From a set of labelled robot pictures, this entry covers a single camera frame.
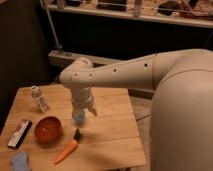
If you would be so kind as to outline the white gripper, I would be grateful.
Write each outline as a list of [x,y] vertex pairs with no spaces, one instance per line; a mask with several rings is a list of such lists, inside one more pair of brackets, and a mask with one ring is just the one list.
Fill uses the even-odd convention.
[[85,121],[85,111],[83,109],[88,109],[94,116],[98,116],[90,88],[73,89],[71,95],[72,105],[78,108],[72,112],[72,118],[77,125],[81,125]]

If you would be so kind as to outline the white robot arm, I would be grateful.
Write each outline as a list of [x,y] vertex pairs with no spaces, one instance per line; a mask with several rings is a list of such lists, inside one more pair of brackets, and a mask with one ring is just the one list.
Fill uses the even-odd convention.
[[213,171],[213,51],[161,52],[95,68],[84,57],[60,74],[75,111],[93,110],[93,87],[154,93],[151,171]]

